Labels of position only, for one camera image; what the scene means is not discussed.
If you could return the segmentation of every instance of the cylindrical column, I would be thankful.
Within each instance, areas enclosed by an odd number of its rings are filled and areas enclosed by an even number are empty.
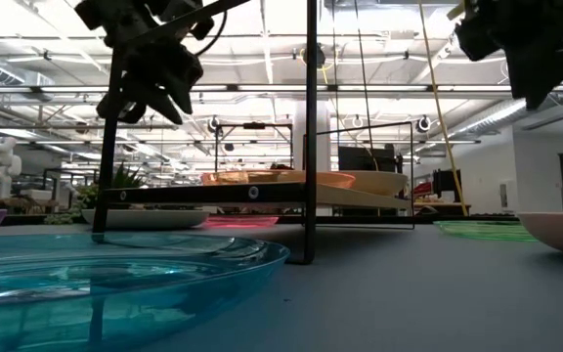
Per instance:
[[[296,113],[292,124],[292,156],[294,157],[294,168],[301,170],[303,165],[304,135],[305,135],[305,117],[306,103],[297,102]],[[329,130],[329,110],[326,102],[317,102],[317,132],[325,132]],[[331,167],[331,148],[329,141],[331,135],[325,134],[317,136],[317,171],[329,171]]]

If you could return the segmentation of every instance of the green glass plate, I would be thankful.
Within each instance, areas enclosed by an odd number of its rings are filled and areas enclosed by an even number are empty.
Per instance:
[[[437,221],[445,234],[467,239],[537,242],[518,221]]]

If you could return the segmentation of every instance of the potted plant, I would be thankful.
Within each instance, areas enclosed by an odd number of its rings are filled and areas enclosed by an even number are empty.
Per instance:
[[[130,168],[125,168],[123,163],[118,166],[112,178],[112,186],[114,188],[141,188],[145,185],[143,177],[138,175],[138,171],[131,171]],[[63,225],[72,224],[76,218],[82,216],[82,210],[94,209],[97,207],[97,198],[99,196],[99,185],[93,184],[90,186],[81,186],[76,188],[77,202],[71,208],[61,214],[53,214],[47,216],[45,224],[47,225]],[[115,205],[112,208],[128,209],[129,204]]]

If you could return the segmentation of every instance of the white humanoid figure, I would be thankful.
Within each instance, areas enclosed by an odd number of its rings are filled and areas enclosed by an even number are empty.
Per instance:
[[[0,199],[10,197],[12,176],[21,175],[21,158],[13,153],[16,144],[12,137],[0,137]]]

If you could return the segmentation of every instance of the turquoise glass bowl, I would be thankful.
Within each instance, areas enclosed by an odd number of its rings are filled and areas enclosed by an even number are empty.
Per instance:
[[[228,237],[0,237],[0,351],[121,351],[257,290],[288,250]]]

